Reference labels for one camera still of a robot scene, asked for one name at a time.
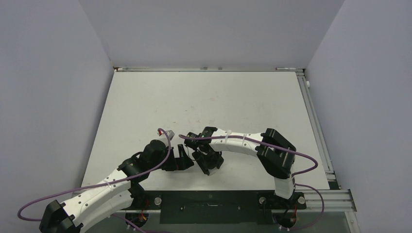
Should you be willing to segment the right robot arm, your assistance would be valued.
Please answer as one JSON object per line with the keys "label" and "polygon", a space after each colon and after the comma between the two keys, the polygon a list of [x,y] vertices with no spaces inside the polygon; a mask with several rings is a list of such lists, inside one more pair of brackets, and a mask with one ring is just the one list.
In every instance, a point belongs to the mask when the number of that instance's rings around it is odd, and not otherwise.
{"label": "right robot arm", "polygon": [[263,133],[234,133],[216,127],[205,127],[200,134],[183,135],[184,144],[193,150],[192,156],[202,172],[219,169],[225,151],[251,155],[260,160],[266,172],[274,178],[275,203],[286,208],[294,201],[292,178],[296,147],[275,129]]}

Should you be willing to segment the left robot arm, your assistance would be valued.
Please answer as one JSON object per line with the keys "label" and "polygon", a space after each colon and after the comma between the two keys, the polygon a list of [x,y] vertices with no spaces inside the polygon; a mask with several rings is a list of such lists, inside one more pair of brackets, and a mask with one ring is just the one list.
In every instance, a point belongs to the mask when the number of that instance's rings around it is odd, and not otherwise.
{"label": "left robot arm", "polygon": [[146,201],[139,182],[148,178],[148,170],[159,166],[164,171],[186,170],[194,162],[178,145],[179,156],[166,142],[152,140],[142,152],[124,160],[118,168],[98,183],[98,187],[68,199],[49,203],[41,219],[42,233],[84,233],[116,211],[138,209]]}

